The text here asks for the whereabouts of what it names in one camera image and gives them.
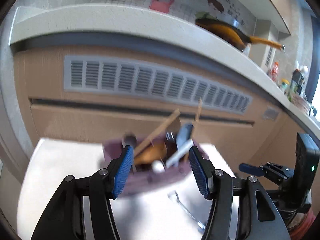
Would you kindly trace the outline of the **red sweater forearm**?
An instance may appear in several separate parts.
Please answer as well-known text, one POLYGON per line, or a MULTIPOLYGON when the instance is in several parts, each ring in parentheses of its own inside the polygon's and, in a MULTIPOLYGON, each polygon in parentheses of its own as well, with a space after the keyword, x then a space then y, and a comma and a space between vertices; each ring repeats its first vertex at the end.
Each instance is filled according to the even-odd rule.
POLYGON ((316 216, 310 209, 307 213, 297 213, 292 222, 287 227, 290 238, 299 240, 307 233, 312 226, 316 216))

